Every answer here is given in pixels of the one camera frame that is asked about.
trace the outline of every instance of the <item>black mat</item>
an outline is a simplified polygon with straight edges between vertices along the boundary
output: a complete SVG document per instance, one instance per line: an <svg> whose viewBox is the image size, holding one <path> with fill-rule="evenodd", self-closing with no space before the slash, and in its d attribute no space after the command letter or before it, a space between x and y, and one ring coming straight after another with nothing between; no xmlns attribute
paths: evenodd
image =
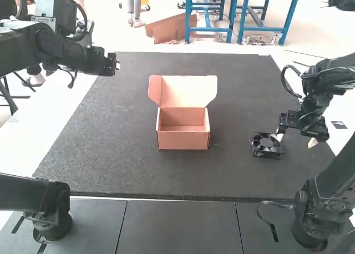
<svg viewBox="0 0 355 254"><path fill-rule="evenodd" d="M71 199L71 231L43 254L114 254L120 235L127 201ZM11 234L21 214L13 213L0 231L0 253L35 254L40 244L32 237L33 225L24 220L16 234Z"/></svg>
<svg viewBox="0 0 355 254"><path fill-rule="evenodd" d="M243 254L234 202L129 201L117 254Z"/></svg>
<svg viewBox="0 0 355 254"><path fill-rule="evenodd" d="M256 215L257 203L237 203L238 220L242 238L244 254L312 254L303 248L294 239L291 226L295 216L293 210L283 210L270 205L263 205L260 213L269 222L274 223L279 242L275 242L271 229L266 223L261 221ZM322 251L322 254L334 253L334 250L342 236L350 232L352 225L347 222L343 234L332 236L328 240L328 247Z"/></svg>
<svg viewBox="0 0 355 254"><path fill-rule="evenodd" d="M333 158L327 144L308 150L309 138L291 129L280 161L252 157L253 131L275 131L279 114L297 105L271 57L118 53L118 60L121 71L95 81L35 176L117 196L293 198ZM208 151L158 151L151 74L218 76Z"/></svg>

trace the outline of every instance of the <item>cable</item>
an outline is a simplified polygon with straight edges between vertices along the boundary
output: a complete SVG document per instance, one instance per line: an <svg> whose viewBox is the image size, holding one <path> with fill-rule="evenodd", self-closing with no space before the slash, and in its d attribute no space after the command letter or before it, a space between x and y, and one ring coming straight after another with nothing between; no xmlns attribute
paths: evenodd
<svg viewBox="0 0 355 254"><path fill-rule="evenodd" d="M227 16L225 13L223 13L223 16L225 16L225 17L228 19L228 21L229 21L229 27L232 27L232 32L233 32L234 36L236 36L238 39L241 39L242 42L244 42L245 44L250 45L249 42L243 40L238 34L236 34L236 33L234 32L234 27L233 27L233 24L232 24L231 20L229 19L229 16Z"/></svg>
<svg viewBox="0 0 355 254"><path fill-rule="evenodd" d="M88 17L87 17L87 14L84 11L84 8L81 5L79 5L78 3L77 3L77 8L79 9L81 14L83 15L84 22L85 22L85 28L84 28L84 32L81 33L80 35L68 38L68 39L70 39L73 42L79 42L80 40L82 40L85 37L85 35L87 33L87 28L88 28Z"/></svg>
<svg viewBox="0 0 355 254"><path fill-rule="evenodd" d="M73 76L73 74L72 74L70 71L63 69L63 68L61 68L60 66L58 66L57 69L59 69L59 70L61 70L61 71L64 71L64 72L67 72L67 73L70 75L72 81L69 83L68 88L69 88L69 89L72 89L72 88L74 87L74 82L75 82L75 80L77 79L78 70L77 70L77 69L75 70L74 76Z"/></svg>
<svg viewBox="0 0 355 254"><path fill-rule="evenodd" d="M297 61L293 61L295 64L299 64L299 65L302 65L304 67L310 67L309 65L307 64L303 64L303 63L300 63L300 62L297 62Z"/></svg>
<svg viewBox="0 0 355 254"><path fill-rule="evenodd" d="M285 204L277 203L277 202L274 202L274 201L265 200L265 201L259 202L259 204L258 204L257 207L256 207L256 214L257 214L257 216L259 217L259 219L260 219L261 221L263 221L264 223L266 223L266 224L270 227L274 241L275 241L275 242L278 242L278 237L277 237L277 232L276 232L276 227L275 227L275 225L274 225L273 223L270 223L269 221L267 221L267 220L259 213L259 208L260 208L261 205L276 206L276 207L278 207L278 208L285 209L285 210L291 210L291 209L293 209L295 206L294 206L293 204L292 204L292 205L285 205Z"/></svg>
<svg viewBox="0 0 355 254"><path fill-rule="evenodd" d="M281 83L282 83L282 86L283 86L284 89L285 89L288 93L290 93L292 96L297 97L297 98L299 98L299 99L302 99L302 96L299 95L299 94L297 94L297 93L295 93L295 92L292 90L292 88L286 83L285 72L286 72L286 70L287 70L288 68L292 69L298 76L301 75L301 72L298 71L298 69L297 69L296 67L294 67L293 65L290 65L290 64L289 64L289 65L285 66L285 67L283 68L282 72L281 72Z"/></svg>
<svg viewBox="0 0 355 254"><path fill-rule="evenodd" d="M329 59L329 58L325 58L325 57L322 57L322 56L316 56L316 55L307 54L307 53L299 53L299 52L295 52L295 51L293 51L293 50L285 50L285 49L284 49L284 51L285 51L285 52L290 52L290 53L298 53L298 54L313 56L313 57L322 58L322 59Z"/></svg>

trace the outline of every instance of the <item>computer fan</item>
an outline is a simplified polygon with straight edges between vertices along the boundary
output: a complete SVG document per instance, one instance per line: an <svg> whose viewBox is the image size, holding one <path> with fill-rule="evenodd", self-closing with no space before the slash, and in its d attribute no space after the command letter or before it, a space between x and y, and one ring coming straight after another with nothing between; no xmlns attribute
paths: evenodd
<svg viewBox="0 0 355 254"><path fill-rule="evenodd" d="M275 134L254 132L251 146L254 157L280 159L283 153L281 142Z"/></svg>

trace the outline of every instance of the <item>sneaker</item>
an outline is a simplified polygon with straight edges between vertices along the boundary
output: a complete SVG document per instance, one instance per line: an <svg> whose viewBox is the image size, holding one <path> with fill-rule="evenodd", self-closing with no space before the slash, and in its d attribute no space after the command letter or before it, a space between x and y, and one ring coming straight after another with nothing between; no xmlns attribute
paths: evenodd
<svg viewBox="0 0 355 254"><path fill-rule="evenodd" d="M178 9L186 9L186 3L177 3Z"/></svg>
<svg viewBox="0 0 355 254"><path fill-rule="evenodd" d="M145 25L145 23L142 20L140 20L140 19L135 20L134 23L133 23L133 27L134 28L139 28L139 27L142 27L144 25Z"/></svg>
<svg viewBox="0 0 355 254"><path fill-rule="evenodd" d="M128 25L130 25L132 27L133 26L133 15L131 13L128 13L127 21L128 21Z"/></svg>

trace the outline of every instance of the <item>box lid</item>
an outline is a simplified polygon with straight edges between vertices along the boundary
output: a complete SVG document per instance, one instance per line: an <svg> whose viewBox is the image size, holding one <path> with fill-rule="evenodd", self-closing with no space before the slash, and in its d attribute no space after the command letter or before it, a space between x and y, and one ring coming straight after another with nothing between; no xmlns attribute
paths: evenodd
<svg viewBox="0 0 355 254"><path fill-rule="evenodd" d="M217 95L215 75L151 75L148 96L160 107L206 107Z"/></svg>

